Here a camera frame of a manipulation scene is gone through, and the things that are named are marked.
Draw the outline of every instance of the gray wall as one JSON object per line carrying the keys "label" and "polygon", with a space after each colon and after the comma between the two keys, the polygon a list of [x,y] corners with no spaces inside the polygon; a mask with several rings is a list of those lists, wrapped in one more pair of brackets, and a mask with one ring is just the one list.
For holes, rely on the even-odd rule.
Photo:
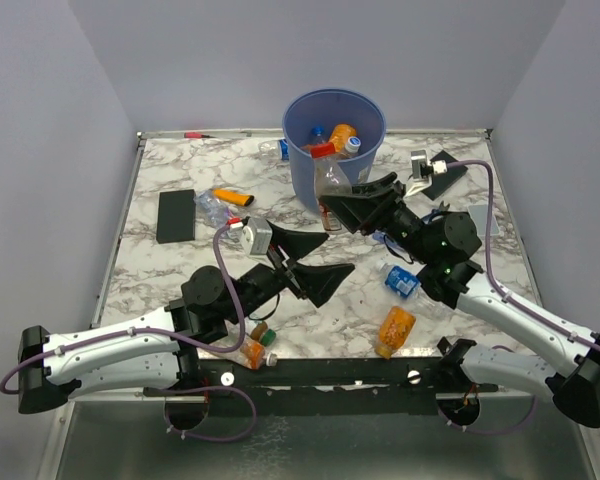
{"label": "gray wall", "polygon": [[569,0],[494,133],[545,304],[600,329],[600,0]]}
{"label": "gray wall", "polygon": [[389,125],[495,126],[563,0],[70,0],[140,130],[279,126],[362,91]]}
{"label": "gray wall", "polygon": [[[0,378],[23,328],[88,325],[135,142],[66,1],[1,1]],[[0,479],[35,478],[49,421],[0,394]]]}

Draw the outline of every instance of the orange handle tool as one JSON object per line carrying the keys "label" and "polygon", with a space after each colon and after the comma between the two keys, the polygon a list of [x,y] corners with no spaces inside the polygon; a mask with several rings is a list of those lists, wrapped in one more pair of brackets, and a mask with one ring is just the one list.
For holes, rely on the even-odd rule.
{"label": "orange handle tool", "polygon": [[216,189],[213,191],[213,194],[220,200],[224,200],[225,202],[239,205],[241,207],[249,206],[255,200],[253,195],[242,195],[240,193],[230,192],[229,190]]}

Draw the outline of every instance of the marble table top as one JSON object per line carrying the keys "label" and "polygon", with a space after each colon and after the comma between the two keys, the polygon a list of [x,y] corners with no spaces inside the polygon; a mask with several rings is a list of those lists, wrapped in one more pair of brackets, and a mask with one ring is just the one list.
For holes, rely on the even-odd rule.
{"label": "marble table top", "polygon": [[[158,245],[155,231],[160,192],[211,187],[235,189],[256,195],[248,208],[232,207],[237,214],[262,216],[283,228],[321,231],[320,220],[296,199],[287,162],[264,158],[258,152],[263,138],[151,139],[140,165],[119,253],[106,297],[101,325],[111,325],[159,308],[180,297],[180,285],[203,265],[215,264],[211,249],[214,229],[198,212],[196,240]],[[391,171],[403,182],[411,172],[411,150],[425,149],[430,156],[444,149],[459,160],[491,162],[481,137],[388,135],[378,151],[370,180]],[[452,210],[486,203],[487,177],[472,167],[442,197]],[[419,194],[408,199],[419,215],[441,199]],[[493,264],[497,278],[507,287],[533,299],[531,282],[500,185],[495,187],[495,216],[501,235],[493,238]],[[239,244],[223,242],[229,272],[239,277],[253,267]],[[484,248],[474,256],[484,266]],[[471,338],[487,346],[502,344],[517,351],[523,347],[484,321],[429,300],[423,292],[407,302],[387,290],[376,270],[378,260],[394,263],[384,245],[359,234],[337,235],[303,259],[309,265],[351,262],[355,271],[333,298],[320,309],[296,299],[285,290],[276,314],[267,321],[278,333],[271,351],[281,358],[375,356],[373,342],[393,305],[416,315],[416,325],[399,355],[432,355],[442,336],[451,341]],[[404,268],[417,273],[419,266]],[[255,313],[266,314],[273,301]]]}

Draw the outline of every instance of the red bottle cap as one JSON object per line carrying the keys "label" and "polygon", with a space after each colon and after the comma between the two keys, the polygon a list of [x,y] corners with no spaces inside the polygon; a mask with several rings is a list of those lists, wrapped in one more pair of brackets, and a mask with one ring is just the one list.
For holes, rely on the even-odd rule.
{"label": "red bottle cap", "polygon": [[334,155],[336,153],[336,146],[331,143],[323,143],[322,145],[316,145],[311,147],[311,158],[326,157],[328,155]]}

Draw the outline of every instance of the blue bucket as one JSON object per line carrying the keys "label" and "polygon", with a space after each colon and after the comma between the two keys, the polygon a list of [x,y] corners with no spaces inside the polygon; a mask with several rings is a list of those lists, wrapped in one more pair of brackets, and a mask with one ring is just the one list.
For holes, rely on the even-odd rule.
{"label": "blue bucket", "polygon": [[318,203],[313,189],[313,160],[301,147],[307,144],[311,129],[316,125],[331,135],[340,123],[354,127],[362,145],[357,157],[341,160],[339,165],[352,185],[364,183],[386,130],[384,114],[375,103],[350,90],[326,88],[297,98],[282,117],[282,130],[289,144],[293,189],[300,201],[314,212],[318,211]]}

